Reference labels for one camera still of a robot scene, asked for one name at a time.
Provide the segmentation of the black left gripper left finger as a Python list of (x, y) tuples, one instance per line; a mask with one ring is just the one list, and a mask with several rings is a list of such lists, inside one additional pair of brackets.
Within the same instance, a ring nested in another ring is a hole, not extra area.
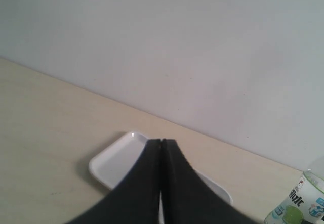
[(161, 140), (148, 140), (122, 181), (69, 223), (159, 223)]

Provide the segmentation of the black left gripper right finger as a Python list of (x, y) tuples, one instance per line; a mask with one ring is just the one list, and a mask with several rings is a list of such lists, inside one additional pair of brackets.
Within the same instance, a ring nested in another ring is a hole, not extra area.
[(175, 140), (161, 142), (161, 198), (164, 223), (255, 223), (202, 181)]

